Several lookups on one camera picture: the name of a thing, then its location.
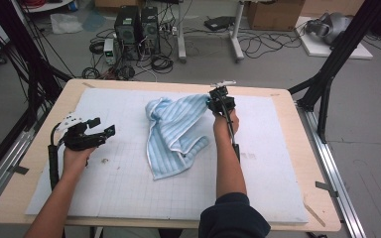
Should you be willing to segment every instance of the wooden table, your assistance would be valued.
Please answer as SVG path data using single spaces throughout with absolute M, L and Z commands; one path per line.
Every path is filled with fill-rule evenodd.
M 13 174 L 0 196 L 0 223 L 30 224 L 34 216 L 25 210 L 36 189 L 37 181 L 48 159 L 47 147 L 52 128 L 75 109 L 86 88 L 114 88 L 126 90 L 151 90 L 172 92 L 207 93 L 209 85 L 173 84 L 133 81 L 104 81 L 73 79 L 67 83 L 60 98 L 38 132 L 20 166 L 30 169 L 26 175 Z M 273 225 L 273 230 L 291 231 L 338 231 L 341 227 L 335 207 L 327 190 L 316 187 L 316 181 L 324 182 L 318 162 L 302 125 L 290 93 L 285 89 L 227 87 L 230 95 L 271 97 L 274 101 L 281 128 L 287 143 L 309 223 L 304 225 Z M 69 217 L 67 225 L 133 226 L 197 228 L 198 221 Z

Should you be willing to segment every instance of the person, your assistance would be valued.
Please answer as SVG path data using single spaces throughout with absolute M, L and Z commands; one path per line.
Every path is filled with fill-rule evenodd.
M 227 121 L 215 114 L 217 151 L 216 202 L 200 215 L 199 237 L 266 237 L 271 226 L 249 204 L 246 183 L 231 144 Z M 236 110 L 230 112 L 234 133 L 239 129 Z
M 213 132 L 217 151 L 216 202 L 200 215 L 198 237 L 266 237 L 271 227 L 249 204 L 246 183 L 231 144 L 227 121 L 219 114 L 214 116 Z M 239 118 L 235 109 L 230 112 L 230 119 L 236 133 Z M 80 152 L 64 150 L 61 180 L 25 237 L 62 237 L 75 186 L 93 151 L 94 149 Z
M 95 148 L 83 151 L 64 149 L 61 179 L 24 237 L 62 237 L 73 192 L 86 161 L 94 150 Z

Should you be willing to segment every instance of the gray floor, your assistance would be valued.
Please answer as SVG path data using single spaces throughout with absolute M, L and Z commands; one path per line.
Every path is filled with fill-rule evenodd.
M 95 13 L 82 9 L 73 15 L 83 23 L 95 20 Z M 42 22 L 47 18 L 41 16 Z M 202 29 L 203 17 L 185 21 L 185 26 Z M 75 75 L 90 66 L 89 40 L 111 28 L 113 21 L 103 20 L 76 34 L 53 35 L 48 39 Z M 234 53 L 225 36 L 187 35 L 188 62 L 177 61 L 168 74 L 145 72 L 135 80 L 209 84 L 237 80 L 239 86 L 290 88 L 315 75 L 324 58 L 308 57 L 305 50 L 282 49 L 258 59 L 246 58 L 235 63 Z M 374 43 L 381 48 L 381 43 Z M 329 102 L 326 136 L 350 198 L 367 237 L 381 237 L 381 51 L 363 45 L 373 60 L 350 59 L 337 75 Z M 65 70 L 55 54 L 48 51 L 52 64 Z M 301 93 L 294 95 L 299 99 Z M 10 64 L 0 64 L 0 141 L 6 136 L 27 104 Z M 21 237 L 26 226 L 0 225 L 0 237 Z M 72 227 L 69 237 L 84 237 L 87 229 Z M 348 237 L 345 228 L 328 237 Z M 270 237 L 307 237 L 304 233 L 274 231 Z

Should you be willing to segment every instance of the blue striped towel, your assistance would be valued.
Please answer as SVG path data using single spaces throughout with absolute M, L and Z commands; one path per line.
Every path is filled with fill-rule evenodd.
M 150 120 L 147 157 L 154 179 L 177 175 L 191 167 L 208 139 L 192 132 L 191 126 L 206 111 L 208 95 L 197 94 L 172 101 L 162 97 L 145 107 Z

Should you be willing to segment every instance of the grid paper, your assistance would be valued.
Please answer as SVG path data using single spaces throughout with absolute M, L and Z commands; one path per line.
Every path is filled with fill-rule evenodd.
M 115 124 L 116 135 L 93 152 L 75 190 L 69 215 L 199 220 L 215 202 L 216 150 L 213 116 L 208 110 L 193 126 L 210 144 L 189 170 L 153 180 L 146 146 L 146 104 L 160 97 L 177 100 L 188 93 L 89 88 L 75 109 L 85 120 L 100 117 Z M 305 223 L 308 218 L 271 98 L 235 96 L 240 128 L 241 166 L 251 205 L 269 222 Z M 60 148 L 60 165 L 64 148 Z M 50 194 L 49 165 L 26 211 L 37 214 Z

